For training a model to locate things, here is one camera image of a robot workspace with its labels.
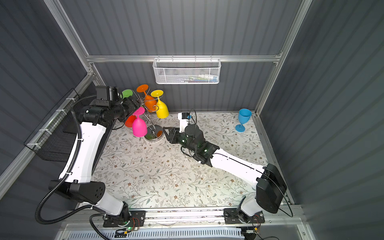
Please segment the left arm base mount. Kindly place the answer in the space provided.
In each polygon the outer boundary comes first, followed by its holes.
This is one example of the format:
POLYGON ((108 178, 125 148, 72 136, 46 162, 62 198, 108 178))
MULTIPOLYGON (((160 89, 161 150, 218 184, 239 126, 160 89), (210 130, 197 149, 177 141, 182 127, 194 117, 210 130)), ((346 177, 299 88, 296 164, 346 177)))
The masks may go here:
POLYGON ((106 215, 103 227, 143 227, 146 219, 146 211, 132 211, 129 208, 123 208, 117 216, 106 215))

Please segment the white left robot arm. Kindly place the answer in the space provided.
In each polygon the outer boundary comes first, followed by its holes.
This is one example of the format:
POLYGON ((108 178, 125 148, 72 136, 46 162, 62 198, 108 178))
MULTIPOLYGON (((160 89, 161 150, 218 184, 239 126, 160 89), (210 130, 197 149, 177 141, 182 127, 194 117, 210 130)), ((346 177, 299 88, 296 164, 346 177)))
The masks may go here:
POLYGON ((103 149, 102 138, 112 130, 115 121, 123 122, 138 110, 140 104, 133 97, 116 101, 93 100, 81 109, 80 114, 73 114, 77 135, 70 157, 58 180, 52 180, 49 193, 39 203, 36 220, 41 224, 60 222, 84 209, 95 209, 119 222, 129 222, 131 215, 126 203, 111 195, 104 183, 91 180, 93 169, 99 159, 99 150, 103 149), (83 208, 54 220, 43 220, 43 204, 52 194, 78 203, 86 203, 83 208))

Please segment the pink wine glass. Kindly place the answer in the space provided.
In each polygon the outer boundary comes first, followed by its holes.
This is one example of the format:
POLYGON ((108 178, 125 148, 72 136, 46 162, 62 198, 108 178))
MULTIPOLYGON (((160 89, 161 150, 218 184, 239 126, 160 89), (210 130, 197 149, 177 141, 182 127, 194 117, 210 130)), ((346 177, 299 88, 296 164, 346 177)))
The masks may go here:
POLYGON ((133 115, 136 117, 132 124, 133 135, 138 138, 144 137, 148 133, 146 122, 140 118, 140 116, 144 113, 145 109, 143 107, 139 107, 133 113, 133 115))

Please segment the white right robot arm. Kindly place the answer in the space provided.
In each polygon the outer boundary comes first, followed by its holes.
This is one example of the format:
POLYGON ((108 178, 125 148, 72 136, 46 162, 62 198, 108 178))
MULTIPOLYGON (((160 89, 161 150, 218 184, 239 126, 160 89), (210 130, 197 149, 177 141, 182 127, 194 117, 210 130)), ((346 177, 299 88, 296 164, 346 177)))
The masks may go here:
POLYGON ((204 138, 203 131, 196 124, 188 124, 182 130, 164 127, 163 132, 170 144, 179 144, 184 155, 193 158, 199 164, 226 171, 251 185, 256 190, 242 198, 235 215, 242 223, 262 211, 276 214, 285 200, 287 185, 273 164, 266 166, 253 164, 235 157, 204 138))

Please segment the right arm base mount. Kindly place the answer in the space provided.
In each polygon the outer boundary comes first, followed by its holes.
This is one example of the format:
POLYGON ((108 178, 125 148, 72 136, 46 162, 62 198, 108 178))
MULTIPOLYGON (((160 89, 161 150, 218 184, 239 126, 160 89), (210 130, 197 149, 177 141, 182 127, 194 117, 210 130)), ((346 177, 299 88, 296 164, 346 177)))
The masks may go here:
POLYGON ((255 213, 253 216, 248 216, 238 208, 225 208, 223 215, 227 225, 265 223, 264 213, 262 211, 255 213))

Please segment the blue wine glass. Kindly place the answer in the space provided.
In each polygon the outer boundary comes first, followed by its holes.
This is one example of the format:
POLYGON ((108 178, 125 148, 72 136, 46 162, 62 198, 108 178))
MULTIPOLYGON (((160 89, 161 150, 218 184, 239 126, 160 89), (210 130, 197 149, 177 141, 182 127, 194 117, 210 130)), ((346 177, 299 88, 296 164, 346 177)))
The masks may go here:
POLYGON ((244 124, 247 123, 252 116, 252 112, 249 109, 240 109, 239 110, 239 124, 236 125, 235 129, 237 132, 244 132, 246 130, 244 124))

